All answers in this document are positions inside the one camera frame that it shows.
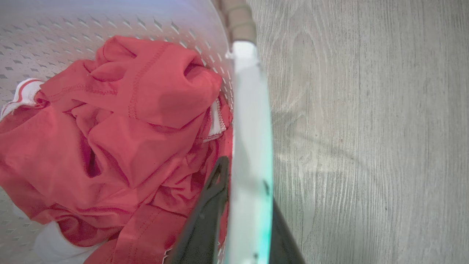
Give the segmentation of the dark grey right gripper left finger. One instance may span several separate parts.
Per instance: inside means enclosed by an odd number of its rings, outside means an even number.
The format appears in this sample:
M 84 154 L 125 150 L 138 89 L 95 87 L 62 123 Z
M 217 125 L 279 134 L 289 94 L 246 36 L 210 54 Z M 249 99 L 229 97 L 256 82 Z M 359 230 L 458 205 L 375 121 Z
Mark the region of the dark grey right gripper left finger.
M 216 264 L 221 217 L 228 201 L 229 158 L 219 157 L 166 264 Z

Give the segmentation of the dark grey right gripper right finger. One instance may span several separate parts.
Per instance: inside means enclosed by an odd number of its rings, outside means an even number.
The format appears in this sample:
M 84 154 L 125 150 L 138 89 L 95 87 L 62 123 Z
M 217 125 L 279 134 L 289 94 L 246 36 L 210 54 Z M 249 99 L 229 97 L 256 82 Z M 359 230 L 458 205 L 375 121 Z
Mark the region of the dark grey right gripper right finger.
M 270 264 L 305 264 L 277 203 L 273 201 Z

